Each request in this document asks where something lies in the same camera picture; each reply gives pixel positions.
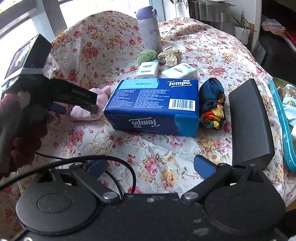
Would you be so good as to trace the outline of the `blue surgical face mask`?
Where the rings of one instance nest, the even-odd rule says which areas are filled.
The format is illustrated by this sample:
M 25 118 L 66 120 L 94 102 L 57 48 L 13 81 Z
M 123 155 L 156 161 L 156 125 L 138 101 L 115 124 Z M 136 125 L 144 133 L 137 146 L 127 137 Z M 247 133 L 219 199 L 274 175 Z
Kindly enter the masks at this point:
M 288 124 L 295 126 L 296 124 L 296 105 L 295 99 L 292 97 L 284 97 L 282 101 L 283 109 L 287 117 Z

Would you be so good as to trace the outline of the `teal rimmed metal tray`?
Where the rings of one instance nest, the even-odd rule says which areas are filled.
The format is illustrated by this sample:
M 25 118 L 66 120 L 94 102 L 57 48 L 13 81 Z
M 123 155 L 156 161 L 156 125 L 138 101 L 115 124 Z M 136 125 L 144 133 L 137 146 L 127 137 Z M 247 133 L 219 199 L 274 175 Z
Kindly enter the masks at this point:
M 285 111 L 280 99 L 280 95 L 278 94 L 278 91 L 276 89 L 276 80 L 277 78 L 273 78 L 272 80 L 270 80 L 268 86 L 273 96 L 273 100 L 278 114 L 278 119 L 280 121 L 282 129 L 283 158 L 288 166 L 288 169 L 292 173 L 295 173 L 295 152 L 293 149 L 292 136 L 288 125 L 288 120 L 285 115 Z

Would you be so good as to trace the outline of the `small white tissue pack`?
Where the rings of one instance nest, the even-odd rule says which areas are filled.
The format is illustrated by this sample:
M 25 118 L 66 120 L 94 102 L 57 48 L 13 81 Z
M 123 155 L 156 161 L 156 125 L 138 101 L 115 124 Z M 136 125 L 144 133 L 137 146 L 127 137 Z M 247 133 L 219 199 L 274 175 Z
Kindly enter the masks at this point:
M 181 63 L 162 72 L 165 78 L 197 79 L 197 70 L 187 63 Z
M 143 62 L 138 68 L 135 78 L 157 78 L 159 72 L 159 62 Z

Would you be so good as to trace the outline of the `round grey side table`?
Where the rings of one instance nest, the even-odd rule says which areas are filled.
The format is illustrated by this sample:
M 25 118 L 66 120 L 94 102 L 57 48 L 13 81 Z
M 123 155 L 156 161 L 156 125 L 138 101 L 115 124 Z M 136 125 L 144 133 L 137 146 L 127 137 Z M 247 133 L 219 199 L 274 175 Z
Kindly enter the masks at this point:
M 226 1 L 188 1 L 190 18 L 220 30 L 231 27 L 230 9 L 234 4 Z

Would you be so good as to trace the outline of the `purple white water bottle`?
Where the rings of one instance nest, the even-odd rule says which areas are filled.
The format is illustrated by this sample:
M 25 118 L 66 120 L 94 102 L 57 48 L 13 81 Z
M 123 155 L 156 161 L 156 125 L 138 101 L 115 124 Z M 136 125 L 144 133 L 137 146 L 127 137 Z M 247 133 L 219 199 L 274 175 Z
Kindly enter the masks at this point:
M 136 11 L 135 14 L 144 48 L 158 53 L 162 52 L 157 10 L 152 6 L 146 6 Z

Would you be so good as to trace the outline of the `blue Tempo tissue package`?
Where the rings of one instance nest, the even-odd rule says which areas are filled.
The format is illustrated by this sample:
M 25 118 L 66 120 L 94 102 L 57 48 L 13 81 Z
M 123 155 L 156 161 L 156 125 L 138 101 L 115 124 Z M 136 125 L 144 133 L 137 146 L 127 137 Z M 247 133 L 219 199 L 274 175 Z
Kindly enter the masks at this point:
M 195 137 L 198 94 L 196 79 L 126 79 L 119 82 L 103 113 L 115 130 Z

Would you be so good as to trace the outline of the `green fuzzy ball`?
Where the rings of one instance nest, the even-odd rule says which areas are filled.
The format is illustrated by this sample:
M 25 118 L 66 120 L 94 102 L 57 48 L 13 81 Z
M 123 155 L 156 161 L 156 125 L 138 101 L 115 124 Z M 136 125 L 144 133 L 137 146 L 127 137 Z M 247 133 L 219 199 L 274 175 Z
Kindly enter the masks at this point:
M 137 63 L 138 65 L 144 63 L 144 62 L 151 62 L 156 60 L 158 57 L 158 53 L 155 50 L 142 50 L 137 55 Z

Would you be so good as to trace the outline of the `pink soft cloth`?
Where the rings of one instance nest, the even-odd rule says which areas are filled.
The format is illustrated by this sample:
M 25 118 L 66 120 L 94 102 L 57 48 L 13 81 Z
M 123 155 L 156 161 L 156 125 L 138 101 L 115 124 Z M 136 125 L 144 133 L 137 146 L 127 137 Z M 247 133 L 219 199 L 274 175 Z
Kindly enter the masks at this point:
M 103 109 L 108 102 L 108 97 L 111 94 L 111 87 L 92 88 L 91 92 L 96 93 L 96 104 L 91 104 L 87 108 L 74 106 L 70 112 L 70 116 L 77 121 L 96 121 L 103 115 Z

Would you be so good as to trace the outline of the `beige lace cloth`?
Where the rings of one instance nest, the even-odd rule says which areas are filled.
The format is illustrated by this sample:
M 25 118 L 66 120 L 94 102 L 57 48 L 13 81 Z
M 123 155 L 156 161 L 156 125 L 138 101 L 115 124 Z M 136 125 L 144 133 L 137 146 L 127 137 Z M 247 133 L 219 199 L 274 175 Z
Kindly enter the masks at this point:
M 167 50 L 158 54 L 160 65 L 174 67 L 181 62 L 181 52 L 178 50 Z

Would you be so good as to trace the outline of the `white potted plant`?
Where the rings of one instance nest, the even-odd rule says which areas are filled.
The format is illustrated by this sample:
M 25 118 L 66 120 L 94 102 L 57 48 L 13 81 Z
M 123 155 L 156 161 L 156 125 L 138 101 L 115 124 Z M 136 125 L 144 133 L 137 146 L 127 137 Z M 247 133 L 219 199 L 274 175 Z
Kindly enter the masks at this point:
M 235 25 L 235 37 L 240 40 L 243 45 L 248 45 L 249 37 L 255 32 L 254 26 L 245 18 L 244 10 L 241 11 L 240 18 L 232 15 Z

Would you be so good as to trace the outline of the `floral tablecloth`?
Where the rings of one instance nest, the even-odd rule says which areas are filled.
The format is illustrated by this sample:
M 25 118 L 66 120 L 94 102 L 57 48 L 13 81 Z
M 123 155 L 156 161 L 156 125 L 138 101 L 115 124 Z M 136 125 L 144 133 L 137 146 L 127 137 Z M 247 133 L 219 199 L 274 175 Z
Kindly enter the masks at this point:
M 276 240 L 282 131 L 267 74 L 200 21 L 159 25 L 194 74 L 137 78 L 117 11 L 31 39 L 1 83 L 1 238 Z

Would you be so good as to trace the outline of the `black rectangular box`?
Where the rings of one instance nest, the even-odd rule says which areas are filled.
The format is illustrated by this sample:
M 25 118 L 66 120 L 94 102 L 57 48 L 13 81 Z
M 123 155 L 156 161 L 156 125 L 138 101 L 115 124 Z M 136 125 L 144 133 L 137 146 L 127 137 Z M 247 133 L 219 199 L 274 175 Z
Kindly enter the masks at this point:
M 255 164 L 265 169 L 275 155 L 268 116 L 254 79 L 229 94 L 232 128 L 232 164 Z

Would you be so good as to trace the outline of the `navy colourful folded scarf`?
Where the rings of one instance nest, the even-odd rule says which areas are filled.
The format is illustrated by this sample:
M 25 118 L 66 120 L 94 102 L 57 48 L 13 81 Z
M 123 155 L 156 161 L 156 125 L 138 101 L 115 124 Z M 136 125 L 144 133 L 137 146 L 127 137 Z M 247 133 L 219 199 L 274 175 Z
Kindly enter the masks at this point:
M 225 94 L 222 84 L 216 78 L 209 78 L 199 89 L 199 117 L 205 128 L 219 130 L 225 117 Z

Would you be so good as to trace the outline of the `black sofa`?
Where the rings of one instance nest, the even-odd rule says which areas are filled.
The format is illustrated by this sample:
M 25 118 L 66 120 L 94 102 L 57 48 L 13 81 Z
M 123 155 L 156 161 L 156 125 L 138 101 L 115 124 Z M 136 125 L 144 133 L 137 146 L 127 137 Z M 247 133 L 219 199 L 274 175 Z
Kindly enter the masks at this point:
M 271 76 L 295 84 L 295 45 L 277 20 L 261 16 L 259 38 L 252 54 Z

